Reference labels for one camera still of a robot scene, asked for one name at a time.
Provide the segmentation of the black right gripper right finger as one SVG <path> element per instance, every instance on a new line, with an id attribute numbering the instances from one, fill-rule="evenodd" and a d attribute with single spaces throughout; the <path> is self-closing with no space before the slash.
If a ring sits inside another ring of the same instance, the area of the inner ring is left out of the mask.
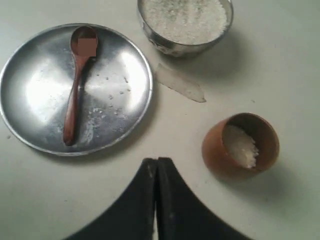
<path id="1" fill-rule="evenodd" d="M 168 157 L 157 160 L 156 221 L 160 240 L 249 239 L 197 198 Z"/>

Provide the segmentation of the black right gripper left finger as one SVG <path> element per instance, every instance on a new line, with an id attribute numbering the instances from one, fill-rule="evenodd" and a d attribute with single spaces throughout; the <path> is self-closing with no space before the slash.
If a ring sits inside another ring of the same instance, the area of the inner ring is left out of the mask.
<path id="1" fill-rule="evenodd" d="M 120 197 L 67 240 L 151 240 L 155 217 L 157 161 L 146 158 Z"/>

